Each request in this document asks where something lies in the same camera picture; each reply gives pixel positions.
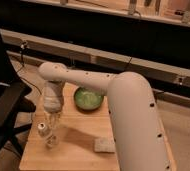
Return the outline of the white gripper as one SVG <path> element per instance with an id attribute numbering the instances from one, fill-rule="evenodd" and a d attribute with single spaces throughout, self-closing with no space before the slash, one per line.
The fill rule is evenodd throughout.
<path id="1" fill-rule="evenodd" d="M 45 112 L 46 122 L 50 128 L 53 128 L 55 130 L 58 128 L 62 115 L 61 110 L 63 108 L 63 105 L 64 97 L 63 92 L 60 89 L 52 89 L 50 87 L 46 87 L 44 89 L 43 107 L 47 111 Z M 54 124 L 51 113 L 56 113 L 54 115 Z"/>

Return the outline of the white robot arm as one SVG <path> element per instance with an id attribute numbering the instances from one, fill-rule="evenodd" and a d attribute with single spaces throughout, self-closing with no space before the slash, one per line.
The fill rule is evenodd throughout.
<path id="1" fill-rule="evenodd" d="M 52 62 L 41 64 L 39 74 L 52 99 L 60 82 L 107 97 L 120 171 L 172 171 L 152 88 L 142 75 L 72 70 Z"/>

